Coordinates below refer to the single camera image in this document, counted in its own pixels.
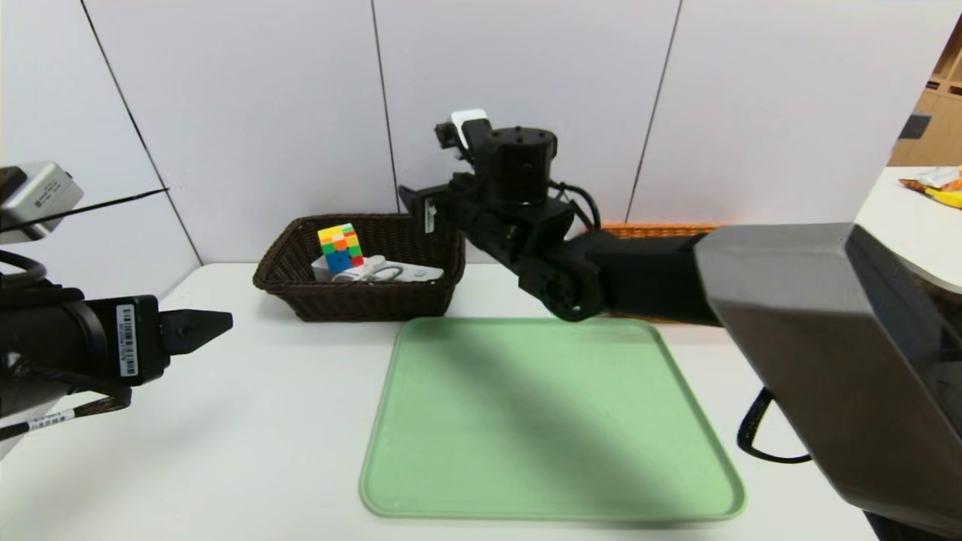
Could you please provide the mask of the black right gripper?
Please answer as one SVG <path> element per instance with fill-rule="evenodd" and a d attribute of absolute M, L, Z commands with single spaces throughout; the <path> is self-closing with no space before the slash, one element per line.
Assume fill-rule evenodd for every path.
<path fill-rule="evenodd" d="M 398 199 L 412 219 L 413 239 L 429 243 L 450 235 L 447 219 L 449 185 L 440 184 L 423 189 L 398 187 Z"/>

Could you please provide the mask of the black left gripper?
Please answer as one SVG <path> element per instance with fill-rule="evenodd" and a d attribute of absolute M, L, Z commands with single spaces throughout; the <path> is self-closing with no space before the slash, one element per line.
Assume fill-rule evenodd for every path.
<path fill-rule="evenodd" d="M 147 384 L 233 328 L 212 310 L 159 312 L 153 295 L 14 295 L 14 394 L 66 396 Z"/>

